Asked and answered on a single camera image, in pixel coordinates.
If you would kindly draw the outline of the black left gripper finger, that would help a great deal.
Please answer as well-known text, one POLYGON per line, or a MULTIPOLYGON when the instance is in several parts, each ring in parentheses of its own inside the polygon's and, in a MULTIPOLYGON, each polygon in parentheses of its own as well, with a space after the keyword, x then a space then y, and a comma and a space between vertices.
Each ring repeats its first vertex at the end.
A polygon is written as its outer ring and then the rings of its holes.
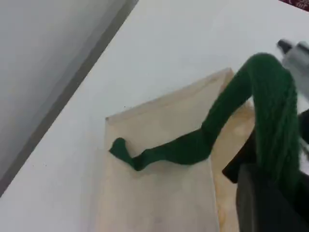
POLYGON ((238 176, 236 207, 241 232, 307 232, 309 177, 301 174, 291 203, 256 165, 244 164, 238 176))

